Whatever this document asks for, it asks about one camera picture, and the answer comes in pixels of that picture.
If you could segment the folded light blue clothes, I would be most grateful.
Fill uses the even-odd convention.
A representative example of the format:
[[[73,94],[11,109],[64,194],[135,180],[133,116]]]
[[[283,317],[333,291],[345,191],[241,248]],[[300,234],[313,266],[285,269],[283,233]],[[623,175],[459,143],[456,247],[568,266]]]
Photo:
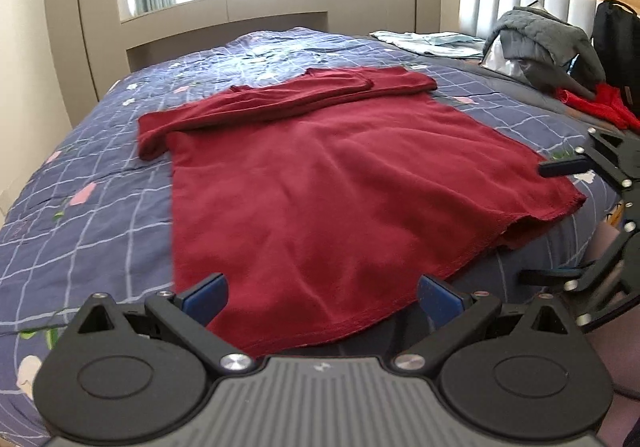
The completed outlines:
[[[485,41],[458,32],[393,32],[378,30],[370,37],[420,55],[457,59],[481,59]]]

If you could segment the beige window bench cabinet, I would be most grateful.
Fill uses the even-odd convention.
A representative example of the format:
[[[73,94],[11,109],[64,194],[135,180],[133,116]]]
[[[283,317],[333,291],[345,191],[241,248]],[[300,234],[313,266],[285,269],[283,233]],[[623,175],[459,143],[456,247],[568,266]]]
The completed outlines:
[[[194,0],[125,20],[120,31],[129,67],[138,71],[255,31],[366,36],[386,26],[386,0]]]

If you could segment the bright red garment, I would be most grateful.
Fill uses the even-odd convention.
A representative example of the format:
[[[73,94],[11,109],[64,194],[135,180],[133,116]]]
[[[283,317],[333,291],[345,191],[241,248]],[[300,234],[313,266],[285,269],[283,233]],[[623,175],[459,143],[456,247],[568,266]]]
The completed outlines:
[[[640,131],[639,119],[623,103],[620,91],[604,82],[596,85],[593,100],[586,100],[564,89],[556,89],[554,97],[570,108],[613,124],[619,130],[629,130],[636,134]]]

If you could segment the dark red long-sleeve sweater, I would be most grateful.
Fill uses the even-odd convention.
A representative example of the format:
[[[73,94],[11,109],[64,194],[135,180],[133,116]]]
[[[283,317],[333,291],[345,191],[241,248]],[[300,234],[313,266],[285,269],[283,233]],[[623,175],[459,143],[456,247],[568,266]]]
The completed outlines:
[[[178,289],[223,274],[210,330],[252,356],[331,342],[579,210],[526,145],[434,100],[402,67],[310,69],[139,120],[143,160],[171,159]]]

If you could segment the left beige tall wardrobe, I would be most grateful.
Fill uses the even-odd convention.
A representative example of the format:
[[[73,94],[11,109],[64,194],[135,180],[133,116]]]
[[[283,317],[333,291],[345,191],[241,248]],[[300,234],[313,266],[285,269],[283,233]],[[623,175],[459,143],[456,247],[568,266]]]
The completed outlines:
[[[44,8],[58,85],[77,126],[130,74],[117,0],[44,0]]]

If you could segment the grey quilted jacket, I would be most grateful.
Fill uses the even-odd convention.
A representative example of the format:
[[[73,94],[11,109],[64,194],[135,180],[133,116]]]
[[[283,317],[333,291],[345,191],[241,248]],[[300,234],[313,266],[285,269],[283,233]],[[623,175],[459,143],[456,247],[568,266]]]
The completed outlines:
[[[514,7],[495,22],[482,65],[540,92],[567,90],[585,100],[605,81],[588,34],[535,7]]]

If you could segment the black backpack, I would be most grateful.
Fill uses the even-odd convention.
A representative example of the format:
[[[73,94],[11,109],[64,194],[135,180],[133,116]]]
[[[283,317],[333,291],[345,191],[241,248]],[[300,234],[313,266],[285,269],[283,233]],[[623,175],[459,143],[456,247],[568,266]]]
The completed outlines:
[[[620,90],[627,108],[639,115],[640,19],[629,5],[604,0],[594,16],[592,44],[606,82]]]

